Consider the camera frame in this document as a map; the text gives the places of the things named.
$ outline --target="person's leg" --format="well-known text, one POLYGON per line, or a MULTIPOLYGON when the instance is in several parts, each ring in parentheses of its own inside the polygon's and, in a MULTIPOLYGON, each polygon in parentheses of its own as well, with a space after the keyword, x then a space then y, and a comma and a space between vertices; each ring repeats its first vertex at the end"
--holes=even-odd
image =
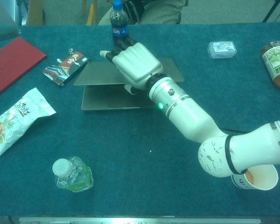
POLYGON ((187 0, 156 0, 145 6, 141 24, 177 24, 187 0))
POLYGON ((99 21, 99 25, 111 25, 110 23, 110 14, 113 8, 111 7, 108 12, 103 16, 103 18, 99 21))

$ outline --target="floor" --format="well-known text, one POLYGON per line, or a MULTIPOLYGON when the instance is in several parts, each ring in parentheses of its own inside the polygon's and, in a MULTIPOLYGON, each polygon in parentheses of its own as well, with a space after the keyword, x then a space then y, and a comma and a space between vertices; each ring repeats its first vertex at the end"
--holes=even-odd
MULTIPOLYGON (((85 25, 92 0, 87 1, 86 16, 82 17, 82 0, 43 0, 46 25, 85 25)), ((189 6, 182 10, 181 24, 222 24, 262 22, 274 0, 189 0, 189 6)), ((98 0, 99 19, 110 8, 106 0, 98 0)), ((268 22, 280 14, 280 4, 268 22)), ((18 224, 19 217, 0 216, 0 224, 18 224)), ((268 223, 277 223, 275 219, 268 223)))

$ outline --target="robotic arm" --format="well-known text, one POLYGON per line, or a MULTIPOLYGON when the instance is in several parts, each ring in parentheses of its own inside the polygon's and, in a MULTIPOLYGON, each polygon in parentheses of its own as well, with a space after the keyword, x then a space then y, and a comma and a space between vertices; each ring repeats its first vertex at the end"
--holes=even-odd
POLYGON ((122 41, 122 51, 101 51, 132 88, 147 91, 149 98, 188 140, 201 143, 198 159, 202 168, 217 177, 242 174, 261 164, 280 164, 280 121, 244 135, 223 133, 212 117, 185 93, 141 43, 122 41))

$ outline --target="water bottle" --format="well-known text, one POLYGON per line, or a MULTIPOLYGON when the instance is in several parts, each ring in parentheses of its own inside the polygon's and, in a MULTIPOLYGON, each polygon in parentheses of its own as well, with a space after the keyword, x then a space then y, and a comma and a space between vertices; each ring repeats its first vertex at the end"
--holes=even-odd
POLYGON ((113 40, 115 44, 117 44, 119 40, 124 40, 128 37, 128 16, 123 10, 121 0, 113 1, 113 11, 110 14, 110 22, 112 24, 113 40))
POLYGON ((59 188, 81 192, 93 187, 90 168, 77 156, 57 160, 52 169, 59 188))

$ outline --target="pepsi bottle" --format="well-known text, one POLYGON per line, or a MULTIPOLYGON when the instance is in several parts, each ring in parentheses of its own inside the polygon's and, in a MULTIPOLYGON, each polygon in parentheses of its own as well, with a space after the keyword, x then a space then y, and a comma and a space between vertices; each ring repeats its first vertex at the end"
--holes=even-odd
POLYGON ((116 45, 128 38, 127 23, 128 16, 123 10, 121 0, 113 1, 113 11, 110 14, 112 25, 113 40, 116 45))

